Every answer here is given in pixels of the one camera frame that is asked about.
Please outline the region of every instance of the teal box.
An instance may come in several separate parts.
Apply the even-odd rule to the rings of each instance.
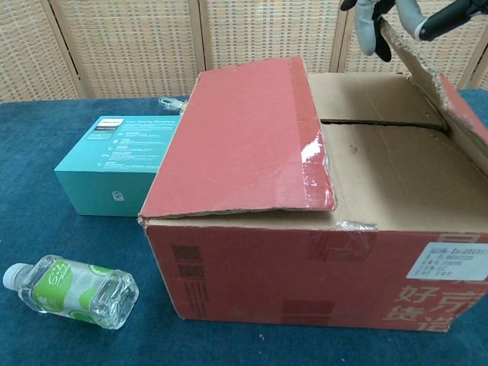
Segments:
[[[80,215],[136,217],[180,116],[102,116],[54,169]]]

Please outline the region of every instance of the cardboard box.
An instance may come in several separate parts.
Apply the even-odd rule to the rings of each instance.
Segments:
[[[310,75],[321,126],[301,58],[201,75],[140,214],[181,318],[442,332],[487,292],[488,131],[384,33],[412,78]]]
[[[80,215],[136,217],[180,116],[102,116],[54,169]]]

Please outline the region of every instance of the water bottle cap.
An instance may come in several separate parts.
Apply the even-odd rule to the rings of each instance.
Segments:
[[[15,263],[11,265],[3,275],[3,285],[13,291],[17,291],[18,287],[15,286],[15,277],[17,273],[21,271],[22,268],[26,266],[25,263]]]

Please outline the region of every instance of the table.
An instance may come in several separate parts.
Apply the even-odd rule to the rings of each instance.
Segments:
[[[488,91],[465,98],[488,121]],[[0,274],[46,254],[119,268],[140,297],[123,328],[39,314],[0,289],[0,364],[482,365],[488,297],[449,333],[180,320],[135,218],[81,217],[53,169],[103,114],[164,114],[156,98],[0,105]]]

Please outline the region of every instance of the green bottle label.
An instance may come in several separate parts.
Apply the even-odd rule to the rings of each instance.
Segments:
[[[36,304],[48,313],[96,323],[90,306],[111,269],[57,259],[32,291]]]
[[[73,281],[73,273],[69,264],[57,259],[51,268],[36,284],[33,298],[37,305],[50,313],[64,310],[64,300]]]

